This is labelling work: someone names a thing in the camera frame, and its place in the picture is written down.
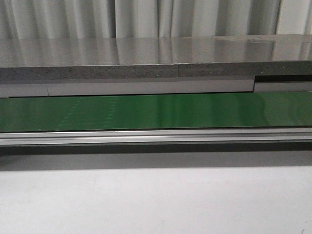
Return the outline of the green conveyor belt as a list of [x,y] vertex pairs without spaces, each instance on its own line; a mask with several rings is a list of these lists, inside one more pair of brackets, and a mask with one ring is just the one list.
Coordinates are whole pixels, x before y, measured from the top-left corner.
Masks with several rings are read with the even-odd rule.
[[311,92],[15,97],[0,101],[8,132],[311,126]]

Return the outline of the white pleated curtain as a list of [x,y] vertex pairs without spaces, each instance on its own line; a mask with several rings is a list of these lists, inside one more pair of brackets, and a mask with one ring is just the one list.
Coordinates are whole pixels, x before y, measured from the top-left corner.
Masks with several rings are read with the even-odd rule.
[[309,0],[3,0],[3,39],[155,38],[312,32]]

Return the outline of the grey conveyor back rail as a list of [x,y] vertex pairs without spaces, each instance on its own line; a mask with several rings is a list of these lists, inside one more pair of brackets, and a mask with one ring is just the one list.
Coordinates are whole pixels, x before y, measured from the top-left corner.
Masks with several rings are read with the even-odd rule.
[[2,81],[0,96],[55,97],[181,93],[310,91],[311,75],[113,78],[68,81]]

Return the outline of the aluminium conveyor front rail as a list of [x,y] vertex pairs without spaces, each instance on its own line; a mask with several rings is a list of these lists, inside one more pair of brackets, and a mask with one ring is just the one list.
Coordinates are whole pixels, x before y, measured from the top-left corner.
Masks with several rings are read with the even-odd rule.
[[311,140],[310,127],[2,133],[1,146]]

